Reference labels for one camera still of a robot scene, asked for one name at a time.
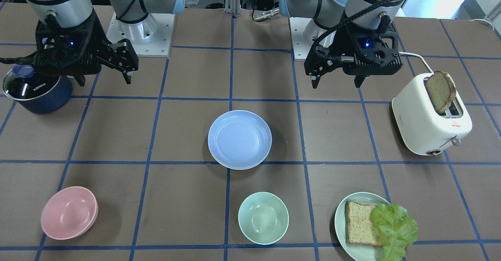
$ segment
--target toaster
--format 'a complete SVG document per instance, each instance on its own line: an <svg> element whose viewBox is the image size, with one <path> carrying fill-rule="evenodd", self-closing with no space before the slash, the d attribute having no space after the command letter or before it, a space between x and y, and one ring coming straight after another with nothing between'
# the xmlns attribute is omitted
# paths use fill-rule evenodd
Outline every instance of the toaster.
<svg viewBox="0 0 501 261"><path fill-rule="evenodd" d="M391 101L404 144L419 155L437 155L452 145L458 146L472 129L471 118L458 91L445 113L439 115L435 111L424 86L432 75L417 75Z"/></svg>

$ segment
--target bread slice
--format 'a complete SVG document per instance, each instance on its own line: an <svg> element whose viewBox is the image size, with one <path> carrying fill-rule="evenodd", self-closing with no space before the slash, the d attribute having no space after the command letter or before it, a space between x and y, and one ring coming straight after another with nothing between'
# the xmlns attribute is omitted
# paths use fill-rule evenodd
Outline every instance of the bread slice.
<svg viewBox="0 0 501 261"><path fill-rule="evenodd" d="M370 220L375 205L363 205L348 200L346 202L346 243L352 245L372 245L382 247L387 240L385 234Z"/></svg>
<svg viewBox="0 0 501 261"><path fill-rule="evenodd" d="M438 114L443 114L456 98L456 85L447 72L436 71L424 86Z"/></svg>

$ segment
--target lettuce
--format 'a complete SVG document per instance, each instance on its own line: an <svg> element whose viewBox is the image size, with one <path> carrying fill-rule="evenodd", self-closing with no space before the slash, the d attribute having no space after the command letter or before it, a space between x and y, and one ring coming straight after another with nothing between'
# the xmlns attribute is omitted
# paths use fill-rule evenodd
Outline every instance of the lettuce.
<svg viewBox="0 0 501 261"><path fill-rule="evenodd" d="M388 237L382 261L401 261L405 247L417 240L417 222L402 206L382 203L372 209L371 222Z"/></svg>

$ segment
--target light blue plate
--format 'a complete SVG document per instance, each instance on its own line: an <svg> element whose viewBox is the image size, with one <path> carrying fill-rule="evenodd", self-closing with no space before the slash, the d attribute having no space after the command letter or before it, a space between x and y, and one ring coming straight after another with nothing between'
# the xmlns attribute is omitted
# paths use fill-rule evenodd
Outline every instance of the light blue plate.
<svg viewBox="0 0 501 261"><path fill-rule="evenodd" d="M208 145L222 166L245 170L257 166L270 152L272 132L255 113L235 110L219 116L209 129Z"/></svg>

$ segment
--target green bowl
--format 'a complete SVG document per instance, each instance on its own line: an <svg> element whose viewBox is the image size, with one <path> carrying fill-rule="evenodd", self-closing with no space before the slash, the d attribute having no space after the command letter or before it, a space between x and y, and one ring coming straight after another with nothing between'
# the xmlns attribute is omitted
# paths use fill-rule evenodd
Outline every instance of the green bowl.
<svg viewBox="0 0 501 261"><path fill-rule="evenodd" d="M253 193L240 205L238 225L243 235L253 243L258 245L276 243L287 232L287 207L272 193Z"/></svg>

